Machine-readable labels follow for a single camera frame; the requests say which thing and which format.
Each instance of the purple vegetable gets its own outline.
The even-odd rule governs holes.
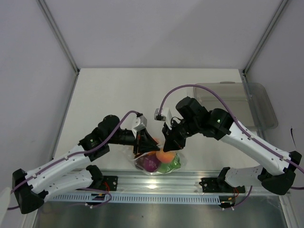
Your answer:
[[[161,165],[161,161],[157,159],[155,153],[144,155],[134,163],[139,169],[144,169],[147,172],[155,172]]]

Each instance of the clear plastic bin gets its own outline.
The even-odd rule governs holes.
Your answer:
[[[276,128],[278,121],[265,88],[259,83],[248,83],[247,96],[242,83],[201,83],[216,92],[229,106],[235,117],[250,130]],[[194,88],[194,98],[207,108],[225,109],[215,96],[204,89]]]

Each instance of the plastic bag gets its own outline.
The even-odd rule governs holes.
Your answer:
[[[180,152],[165,153],[162,151],[162,144],[158,146],[161,149],[159,152],[151,151],[134,156],[133,148],[127,147],[123,150],[123,153],[137,169],[147,175],[171,173],[185,165],[185,159]]]

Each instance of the gray wall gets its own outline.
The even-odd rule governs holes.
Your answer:
[[[304,1],[292,0],[249,71],[252,82],[267,90],[279,121],[266,133],[268,140],[287,151],[304,155]],[[290,129],[294,130],[294,140]],[[304,175],[297,172],[295,186],[304,185]],[[292,201],[300,227],[304,227],[304,192],[292,192]]]
[[[0,1],[0,190],[16,169],[47,161],[74,78],[37,3]],[[20,221],[7,212],[2,227]]]
[[[242,69],[281,0],[47,0],[83,67]]]

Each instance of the gray floor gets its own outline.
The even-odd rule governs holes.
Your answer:
[[[235,211],[214,205],[109,203],[97,209],[44,205],[35,228],[286,228],[278,197],[250,197]]]

